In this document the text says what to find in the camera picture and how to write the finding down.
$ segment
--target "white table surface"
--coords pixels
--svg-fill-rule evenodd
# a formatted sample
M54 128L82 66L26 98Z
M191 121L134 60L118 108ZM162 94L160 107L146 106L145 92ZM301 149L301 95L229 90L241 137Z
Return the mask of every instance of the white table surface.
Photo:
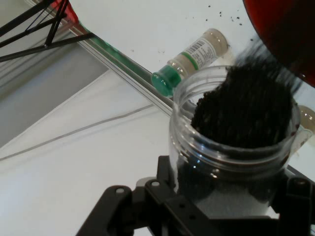
M151 72L161 69L209 28L221 31L230 45L229 53L215 64L231 64L253 44L250 39L255 36L242 0L70 2L88 30Z
M0 149L0 158L148 104L108 71ZM75 235L107 187L133 189L156 175L158 156L168 154L168 121L151 107L2 161L0 235Z

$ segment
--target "vial label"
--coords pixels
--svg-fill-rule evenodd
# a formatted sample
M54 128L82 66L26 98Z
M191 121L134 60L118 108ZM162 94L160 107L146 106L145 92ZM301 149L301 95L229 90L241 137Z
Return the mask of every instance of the vial label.
M294 154L298 149L307 142L308 139L313 135L313 132L309 129L304 128L302 125L298 128L296 132L295 140L291 147L291 154Z
M191 61L196 70L201 69L207 64L211 64L217 58L215 48L204 38L200 38L191 44L182 52L182 55Z

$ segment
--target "black granular material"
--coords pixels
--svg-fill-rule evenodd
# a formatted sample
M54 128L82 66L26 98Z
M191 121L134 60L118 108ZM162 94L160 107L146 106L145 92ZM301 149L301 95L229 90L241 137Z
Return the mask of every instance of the black granular material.
M239 148L274 145L291 119L291 87L276 62L255 59L228 69L226 80L206 92L191 125L205 137Z

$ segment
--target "green vial cap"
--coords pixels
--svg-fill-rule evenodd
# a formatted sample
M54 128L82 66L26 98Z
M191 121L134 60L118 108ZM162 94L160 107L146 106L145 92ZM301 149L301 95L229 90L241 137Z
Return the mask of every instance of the green vial cap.
M180 83L181 76L170 65L152 74L153 86L165 97L173 96L173 89Z

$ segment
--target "glass vial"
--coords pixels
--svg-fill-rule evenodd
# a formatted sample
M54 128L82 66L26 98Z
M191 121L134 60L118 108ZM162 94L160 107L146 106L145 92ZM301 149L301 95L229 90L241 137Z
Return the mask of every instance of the glass vial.
M209 29L183 52L169 60L161 70L153 73L152 84L163 96L171 97L173 89L182 79L213 63L226 53L227 48L221 32Z
M292 144L291 154L300 149L315 134L315 112L306 106L299 106L301 124Z

